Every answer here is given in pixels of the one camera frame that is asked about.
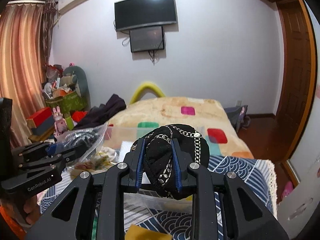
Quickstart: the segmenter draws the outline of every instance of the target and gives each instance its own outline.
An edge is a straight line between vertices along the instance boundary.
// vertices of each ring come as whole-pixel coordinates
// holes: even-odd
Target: brown sheer curtain
[[[53,22],[56,12],[56,0],[46,0],[41,20],[41,43],[43,52],[43,67],[45,71],[47,70],[47,66],[49,64]]]
[[[40,48],[43,9],[43,4],[7,5],[0,18],[0,97],[13,100],[13,147],[30,143],[26,118],[44,107]]]

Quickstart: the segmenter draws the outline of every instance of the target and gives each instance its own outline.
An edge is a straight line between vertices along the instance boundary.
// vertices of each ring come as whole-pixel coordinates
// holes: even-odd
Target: black cloth with chain print
[[[175,187],[170,142],[171,139],[176,138],[183,152],[189,153],[195,162],[208,167],[209,146],[203,136],[189,125],[170,124],[154,129],[143,138],[146,140],[143,169],[151,184],[144,184],[142,188],[154,190],[160,196],[178,200],[188,197],[189,193],[178,193]],[[132,149],[137,146],[137,141],[133,143]]]

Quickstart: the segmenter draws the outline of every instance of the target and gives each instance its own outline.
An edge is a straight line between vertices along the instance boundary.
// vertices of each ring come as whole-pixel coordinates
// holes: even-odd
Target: pink rabbit toy
[[[68,127],[67,127],[66,119],[63,118],[63,115],[60,112],[60,107],[57,106],[57,110],[53,108],[53,118],[54,118],[54,127],[56,129],[53,135],[57,139],[64,132],[68,131]]]

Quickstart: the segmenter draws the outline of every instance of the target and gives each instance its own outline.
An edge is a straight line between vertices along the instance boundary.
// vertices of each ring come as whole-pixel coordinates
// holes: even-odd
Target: yellow object
[[[125,240],[171,240],[172,236],[131,225],[124,236]]]
[[[159,87],[157,87],[155,84],[151,83],[151,82],[144,82],[142,83],[137,89],[136,91],[133,93],[133,96],[130,100],[130,105],[137,102],[139,95],[145,90],[145,89],[151,89],[157,97],[159,98],[164,98],[165,95],[164,93],[161,91],[161,89]]]

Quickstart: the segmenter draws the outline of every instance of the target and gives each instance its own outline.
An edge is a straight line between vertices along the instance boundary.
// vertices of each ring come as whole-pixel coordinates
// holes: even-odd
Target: blue box
[[[31,128],[31,131],[34,135],[40,136],[43,135],[49,128],[54,125],[53,116],[49,116],[44,122],[39,125],[37,128]]]

